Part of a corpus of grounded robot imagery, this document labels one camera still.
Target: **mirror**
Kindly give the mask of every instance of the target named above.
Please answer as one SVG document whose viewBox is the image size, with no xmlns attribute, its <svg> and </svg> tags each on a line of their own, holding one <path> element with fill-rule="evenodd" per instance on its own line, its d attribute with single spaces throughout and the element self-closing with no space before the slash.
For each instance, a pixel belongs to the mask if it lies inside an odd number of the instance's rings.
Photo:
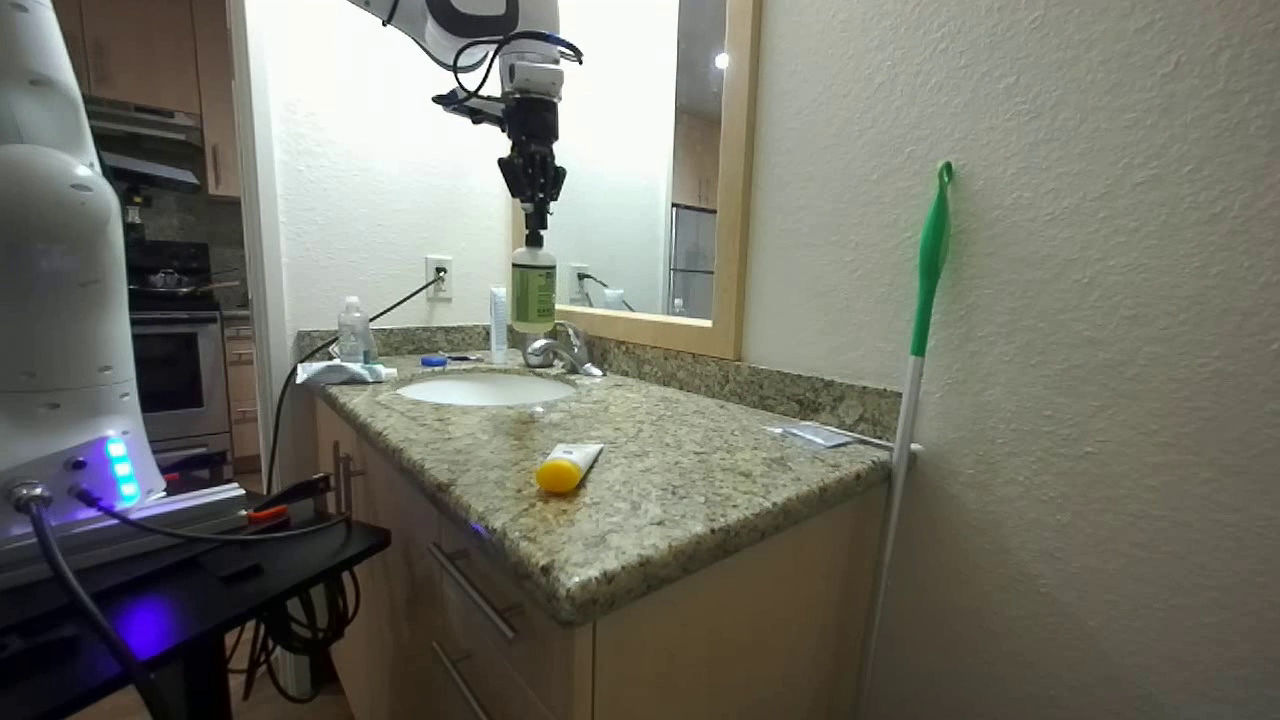
<svg viewBox="0 0 1280 720">
<path fill-rule="evenodd" d="M 734 356 L 755 0 L 626 4 L 624 22 L 611 4 L 580 0 L 561 7 L 561 28 L 585 28 L 588 51 L 561 107 L 572 173 L 547 226 L 561 319 Z"/>
</svg>

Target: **granite countertop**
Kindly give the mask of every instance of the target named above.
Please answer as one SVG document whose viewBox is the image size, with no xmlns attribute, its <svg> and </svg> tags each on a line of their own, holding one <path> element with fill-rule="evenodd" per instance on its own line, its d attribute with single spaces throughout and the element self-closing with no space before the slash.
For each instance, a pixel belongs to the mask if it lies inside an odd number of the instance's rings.
<svg viewBox="0 0 1280 720">
<path fill-rule="evenodd" d="M 334 385 L 322 400 L 495 542 L 561 624 L 597 619 L 887 478 L 881 449 L 817 449 L 767 430 L 786 416 L 626 377 L 574 380 L 580 392 L 542 413 L 440 408 L 400 400 L 395 389 L 423 373 L 395 362 L 400 380 Z M 530 467 L 553 442 L 580 441 L 602 442 L 585 488 L 538 494 Z"/>
</svg>

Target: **bathroom sink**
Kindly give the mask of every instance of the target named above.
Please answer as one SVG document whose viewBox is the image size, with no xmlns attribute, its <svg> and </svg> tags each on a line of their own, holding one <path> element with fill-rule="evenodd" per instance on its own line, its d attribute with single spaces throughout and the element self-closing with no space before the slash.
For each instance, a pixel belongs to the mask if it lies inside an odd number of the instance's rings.
<svg viewBox="0 0 1280 720">
<path fill-rule="evenodd" d="M 405 400 L 419 403 L 455 403 L 455 408 L 521 408 L 521 403 L 557 403 L 574 389 L 561 377 L 530 373 L 444 373 L 423 377 L 400 389 Z"/>
</svg>

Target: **kitchen cabinet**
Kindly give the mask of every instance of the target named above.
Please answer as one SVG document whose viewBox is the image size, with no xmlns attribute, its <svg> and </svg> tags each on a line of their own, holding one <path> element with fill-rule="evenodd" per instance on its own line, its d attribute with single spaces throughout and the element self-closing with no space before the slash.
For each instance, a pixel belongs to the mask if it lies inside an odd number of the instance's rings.
<svg viewBox="0 0 1280 720">
<path fill-rule="evenodd" d="M 250 322 L 224 322 L 224 373 L 228 373 L 228 435 L 231 435 L 231 472 L 258 472 L 258 423 L 257 423 L 257 348 Z"/>
<path fill-rule="evenodd" d="M 240 192 L 224 0 L 57 0 L 57 17 L 85 94 L 194 114 L 205 186 Z"/>
<path fill-rule="evenodd" d="M 322 400 L 314 449 L 355 518 L 390 529 L 334 645 L 355 720 L 851 716 L 882 488 L 585 624 L 557 624 L 479 522 L 459 522 Z"/>
<path fill-rule="evenodd" d="M 194 74 L 201 74 L 201 122 L 205 122 L 205 192 L 240 194 L 234 167 L 234 72 L 231 28 L 224 0 L 193 0 L 194 12 Z"/>
<path fill-rule="evenodd" d="M 57 0 L 78 92 L 201 114 L 188 0 Z"/>
</svg>

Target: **electrical outlet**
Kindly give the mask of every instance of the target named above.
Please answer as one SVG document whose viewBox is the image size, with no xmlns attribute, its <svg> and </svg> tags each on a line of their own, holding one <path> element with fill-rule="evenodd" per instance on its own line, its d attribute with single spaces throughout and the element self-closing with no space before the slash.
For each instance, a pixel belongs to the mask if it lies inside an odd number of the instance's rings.
<svg viewBox="0 0 1280 720">
<path fill-rule="evenodd" d="M 450 254 L 433 251 L 427 254 L 427 278 L 436 278 L 427 288 L 427 302 L 450 302 Z"/>
</svg>

